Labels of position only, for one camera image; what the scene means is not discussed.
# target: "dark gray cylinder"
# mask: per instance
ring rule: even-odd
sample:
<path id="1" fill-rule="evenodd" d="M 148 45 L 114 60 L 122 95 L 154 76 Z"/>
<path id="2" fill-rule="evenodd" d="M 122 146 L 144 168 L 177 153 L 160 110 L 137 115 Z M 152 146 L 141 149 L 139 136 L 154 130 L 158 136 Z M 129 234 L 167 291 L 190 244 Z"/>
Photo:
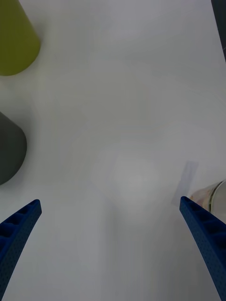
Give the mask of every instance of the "dark gray cylinder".
<path id="1" fill-rule="evenodd" d="M 0 112 L 0 185 L 20 169 L 27 151 L 22 129 Z"/>

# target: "clear plastic object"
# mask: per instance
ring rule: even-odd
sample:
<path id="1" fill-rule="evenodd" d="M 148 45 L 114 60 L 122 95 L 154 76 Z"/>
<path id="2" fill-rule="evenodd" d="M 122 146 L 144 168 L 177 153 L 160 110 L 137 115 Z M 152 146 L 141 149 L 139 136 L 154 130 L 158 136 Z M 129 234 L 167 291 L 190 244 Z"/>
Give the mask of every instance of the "clear plastic object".
<path id="1" fill-rule="evenodd" d="M 226 181 L 221 181 L 204 189 L 200 189 L 192 194 L 191 200 L 218 217 L 221 204 L 226 207 Z"/>

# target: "white table surface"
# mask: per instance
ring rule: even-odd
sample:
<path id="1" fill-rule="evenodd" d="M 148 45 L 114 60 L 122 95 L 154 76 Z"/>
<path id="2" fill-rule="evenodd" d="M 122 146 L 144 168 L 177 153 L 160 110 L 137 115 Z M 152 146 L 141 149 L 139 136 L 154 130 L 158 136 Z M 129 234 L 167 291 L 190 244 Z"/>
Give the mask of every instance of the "white table surface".
<path id="1" fill-rule="evenodd" d="M 226 178 L 226 63 L 206 0 L 23 0 L 36 61 L 0 79 L 27 136 L 0 220 L 43 214 L 4 301 L 218 301 L 173 195 Z"/>

